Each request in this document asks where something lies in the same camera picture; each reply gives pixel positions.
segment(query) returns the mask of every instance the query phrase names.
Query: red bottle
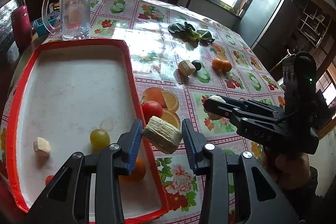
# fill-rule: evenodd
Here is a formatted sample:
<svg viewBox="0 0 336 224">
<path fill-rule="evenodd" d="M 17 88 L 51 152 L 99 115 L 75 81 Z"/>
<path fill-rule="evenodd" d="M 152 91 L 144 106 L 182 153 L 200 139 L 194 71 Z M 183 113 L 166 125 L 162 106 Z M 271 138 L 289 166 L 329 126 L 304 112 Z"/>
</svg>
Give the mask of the red bottle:
<svg viewBox="0 0 336 224">
<path fill-rule="evenodd" d="M 22 52 L 33 40 L 27 5 L 15 9 L 12 12 L 11 19 L 14 39 L 19 52 Z"/>
</svg>

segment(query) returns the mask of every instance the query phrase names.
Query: metal screw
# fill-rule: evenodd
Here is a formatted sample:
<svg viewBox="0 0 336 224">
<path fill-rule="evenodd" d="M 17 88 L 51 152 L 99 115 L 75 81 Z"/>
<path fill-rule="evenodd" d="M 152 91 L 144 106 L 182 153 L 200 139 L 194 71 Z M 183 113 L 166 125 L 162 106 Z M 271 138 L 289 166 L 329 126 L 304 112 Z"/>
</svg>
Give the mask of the metal screw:
<svg viewBox="0 0 336 224">
<path fill-rule="evenodd" d="M 80 159 L 82 157 L 82 153 L 81 152 L 76 152 L 72 154 L 72 158 L 73 159 Z"/>
<path fill-rule="evenodd" d="M 113 144 L 110 145 L 111 150 L 118 150 L 119 147 L 120 147 L 120 145 L 118 145 L 117 143 L 113 143 Z"/>
<path fill-rule="evenodd" d="M 212 143 L 207 143 L 205 145 L 205 148 L 208 149 L 208 150 L 214 150 L 215 149 L 215 146 L 212 144 Z"/>
<path fill-rule="evenodd" d="M 244 158 L 250 159 L 250 158 L 252 158 L 252 153 L 249 152 L 249 151 L 245 151 L 245 152 L 243 152 L 243 156 L 244 156 Z"/>
</svg>

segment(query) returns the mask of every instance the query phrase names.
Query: refrigerator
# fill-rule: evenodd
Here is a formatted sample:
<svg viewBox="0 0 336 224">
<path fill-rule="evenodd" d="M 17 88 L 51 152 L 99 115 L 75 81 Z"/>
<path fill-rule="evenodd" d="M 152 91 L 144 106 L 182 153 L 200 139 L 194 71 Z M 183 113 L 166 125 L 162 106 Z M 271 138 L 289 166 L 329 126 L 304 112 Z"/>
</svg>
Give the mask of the refrigerator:
<svg viewBox="0 0 336 224">
<path fill-rule="evenodd" d="M 270 71 L 287 55 L 299 11 L 292 0 L 253 0 L 233 30 Z"/>
</svg>

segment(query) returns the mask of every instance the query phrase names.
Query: red tray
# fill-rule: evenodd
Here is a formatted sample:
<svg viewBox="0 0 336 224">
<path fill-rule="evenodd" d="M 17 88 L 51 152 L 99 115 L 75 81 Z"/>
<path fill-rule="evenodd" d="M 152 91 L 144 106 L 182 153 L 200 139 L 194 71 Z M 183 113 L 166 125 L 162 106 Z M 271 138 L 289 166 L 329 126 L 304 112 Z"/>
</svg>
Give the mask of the red tray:
<svg viewBox="0 0 336 224">
<path fill-rule="evenodd" d="M 144 123 L 124 41 L 85 39 L 39 46 L 22 72 L 7 128 L 8 178 L 17 206 L 27 212 L 43 190 L 45 178 L 55 174 L 73 152 L 90 154 L 89 134 L 103 121 L 111 125 L 115 119 L 109 135 L 116 142 L 134 118 Z M 34 154 L 36 137 L 50 142 L 47 162 L 39 162 Z M 120 183 L 126 223 L 142 223 L 168 212 L 151 145 L 145 139 L 138 157 L 147 168 L 145 178 Z M 90 201 L 94 184 L 93 177 Z M 90 222 L 94 211 L 90 202 Z"/>
</svg>

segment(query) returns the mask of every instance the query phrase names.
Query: human hand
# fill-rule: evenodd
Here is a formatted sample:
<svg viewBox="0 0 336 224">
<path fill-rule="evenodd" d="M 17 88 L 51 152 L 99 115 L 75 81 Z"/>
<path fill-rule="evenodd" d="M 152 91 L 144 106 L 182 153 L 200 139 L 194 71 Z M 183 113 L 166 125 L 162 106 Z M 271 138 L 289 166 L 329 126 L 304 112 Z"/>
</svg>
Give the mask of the human hand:
<svg viewBox="0 0 336 224">
<path fill-rule="evenodd" d="M 261 165 L 280 188 L 285 190 L 300 188 L 310 179 L 309 158 L 306 153 L 301 153 L 296 157 L 279 154 L 275 160 L 275 166 L 282 171 L 280 175 L 270 168 L 264 150 L 261 152 Z"/>
</svg>

